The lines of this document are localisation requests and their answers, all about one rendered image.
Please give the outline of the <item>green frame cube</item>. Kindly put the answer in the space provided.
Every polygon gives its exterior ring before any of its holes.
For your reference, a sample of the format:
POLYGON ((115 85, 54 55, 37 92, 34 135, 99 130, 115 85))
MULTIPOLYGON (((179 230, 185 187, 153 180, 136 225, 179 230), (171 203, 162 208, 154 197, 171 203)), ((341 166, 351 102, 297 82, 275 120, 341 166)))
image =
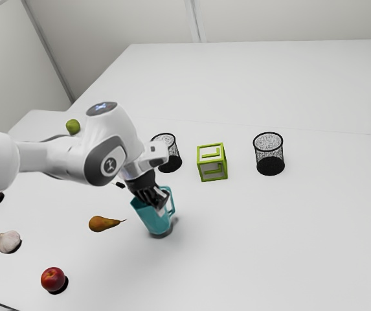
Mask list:
POLYGON ((197 146, 197 169, 202 182, 228 178, 227 157, 223 143, 197 146))

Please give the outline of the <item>brown pear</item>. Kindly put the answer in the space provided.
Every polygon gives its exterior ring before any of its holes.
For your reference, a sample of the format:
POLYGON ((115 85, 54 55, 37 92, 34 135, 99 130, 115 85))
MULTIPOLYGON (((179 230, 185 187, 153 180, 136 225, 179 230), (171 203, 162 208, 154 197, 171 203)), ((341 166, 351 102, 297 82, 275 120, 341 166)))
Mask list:
POLYGON ((113 227, 116 227, 125 221, 126 219, 117 220, 112 218, 105 218, 102 216, 94 216, 90 219, 88 226, 91 231, 99 233, 111 229, 113 227))

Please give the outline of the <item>red apple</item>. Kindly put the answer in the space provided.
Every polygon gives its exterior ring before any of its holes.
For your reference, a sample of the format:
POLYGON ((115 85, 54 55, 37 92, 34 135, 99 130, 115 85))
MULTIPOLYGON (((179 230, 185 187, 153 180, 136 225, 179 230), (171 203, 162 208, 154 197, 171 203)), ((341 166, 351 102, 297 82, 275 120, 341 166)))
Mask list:
POLYGON ((41 286, 48 292, 56 292, 65 284, 65 274, 57 267, 47 268, 40 278, 41 286))

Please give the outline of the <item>black mesh pen holder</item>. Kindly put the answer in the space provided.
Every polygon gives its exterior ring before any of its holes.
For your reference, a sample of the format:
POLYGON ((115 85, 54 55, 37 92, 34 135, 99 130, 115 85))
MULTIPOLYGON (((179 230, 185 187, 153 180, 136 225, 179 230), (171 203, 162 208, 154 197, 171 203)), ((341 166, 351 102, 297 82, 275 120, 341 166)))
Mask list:
POLYGON ((256 169, 264 176, 275 176, 285 169, 283 137, 276 132, 264 132, 253 139, 256 169))
POLYGON ((162 173, 172 173, 178 170, 183 164, 176 143, 175 135, 172 133, 159 133, 152 137, 151 141, 164 141, 168 148, 168 162, 159 166, 158 170, 162 173))

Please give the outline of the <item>white garlic bulb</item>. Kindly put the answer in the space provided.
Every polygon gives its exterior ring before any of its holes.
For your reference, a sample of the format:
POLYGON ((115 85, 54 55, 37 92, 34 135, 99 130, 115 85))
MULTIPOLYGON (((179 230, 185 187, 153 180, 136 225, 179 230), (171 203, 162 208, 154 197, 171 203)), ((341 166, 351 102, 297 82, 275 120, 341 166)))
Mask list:
POLYGON ((11 253, 21 244, 21 236, 17 231, 11 230, 0 233, 0 252, 11 253))

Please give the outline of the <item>teal faceted mug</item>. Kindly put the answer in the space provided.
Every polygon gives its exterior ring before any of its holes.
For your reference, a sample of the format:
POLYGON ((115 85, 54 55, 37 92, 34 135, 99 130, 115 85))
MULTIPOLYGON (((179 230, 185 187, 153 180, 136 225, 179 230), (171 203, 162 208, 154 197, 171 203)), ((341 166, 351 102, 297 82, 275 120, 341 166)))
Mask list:
POLYGON ((175 204, 171 188, 168 186, 162 186, 161 188, 169 193, 169 199, 166 202, 166 212, 163 217, 158 217, 154 207, 145 205, 137 198, 132 199, 130 202, 130 205, 133 207, 148 232, 155 238, 166 237, 172 232, 172 216, 175 214, 175 204))

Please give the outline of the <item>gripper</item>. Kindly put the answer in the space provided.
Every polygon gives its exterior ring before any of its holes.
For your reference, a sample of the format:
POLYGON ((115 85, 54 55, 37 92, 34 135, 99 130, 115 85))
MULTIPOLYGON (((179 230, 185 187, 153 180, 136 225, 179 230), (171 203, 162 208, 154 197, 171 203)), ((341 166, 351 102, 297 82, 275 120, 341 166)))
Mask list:
POLYGON ((127 180, 126 185, 137 199, 145 205, 155 207, 157 216, 163 217, 169 193, 156 184, 155 172, 146 172, 136 179, 127 180))

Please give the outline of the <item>green apple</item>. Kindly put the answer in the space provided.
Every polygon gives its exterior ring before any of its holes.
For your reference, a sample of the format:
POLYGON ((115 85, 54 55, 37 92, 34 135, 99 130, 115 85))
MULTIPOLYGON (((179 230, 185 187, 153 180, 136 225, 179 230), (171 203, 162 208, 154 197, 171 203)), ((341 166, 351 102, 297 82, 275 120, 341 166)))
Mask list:
POLYGON ((80 123, 76 119, 69 119, 65 123, 65 127, 70 135, 76 135, 81 130, 80 123))

